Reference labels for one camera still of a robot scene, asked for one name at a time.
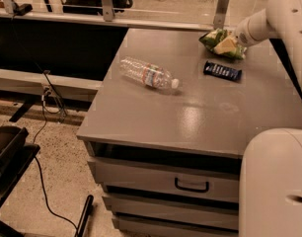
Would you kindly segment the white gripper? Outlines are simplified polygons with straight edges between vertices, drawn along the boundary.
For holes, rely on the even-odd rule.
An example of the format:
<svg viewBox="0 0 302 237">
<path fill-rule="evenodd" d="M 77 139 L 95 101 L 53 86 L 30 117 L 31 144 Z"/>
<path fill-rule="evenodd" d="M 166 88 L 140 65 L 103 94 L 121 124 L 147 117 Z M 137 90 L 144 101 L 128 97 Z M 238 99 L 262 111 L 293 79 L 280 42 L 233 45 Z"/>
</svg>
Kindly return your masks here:
<svg viewBox="0 0 302 237">
<path fill-rule="evenodd" d="M 227 37 L 221 41 L 216 47 L 214 47 L 214 51 L 217 54 L 223 54 L 226 52 L 235 51 L 237 48 L 237 43 L 242 46 L 249 46 L 251 43 L 249 33 L 244 28 L 237 27 L 234 30 L 234 37 L 235 39 L 232 37 Z"/>
</svg>

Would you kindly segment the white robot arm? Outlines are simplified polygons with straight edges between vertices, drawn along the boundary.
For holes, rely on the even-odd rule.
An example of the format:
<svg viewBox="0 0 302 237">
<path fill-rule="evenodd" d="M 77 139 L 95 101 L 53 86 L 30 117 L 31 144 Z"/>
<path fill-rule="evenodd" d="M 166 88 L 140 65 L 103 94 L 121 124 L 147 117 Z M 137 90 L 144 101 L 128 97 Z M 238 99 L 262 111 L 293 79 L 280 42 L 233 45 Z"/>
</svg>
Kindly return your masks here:
<svg viewBox="0 0 302 237">
<path fill-rule="evenodd" d="M 265 130 L 243 155 L 239 237 L 302 237 L 302 0 L 268 0 L 214 50 L 225 54 L 264 40 L 290 82 L 265 90 Z"/>
</svg>

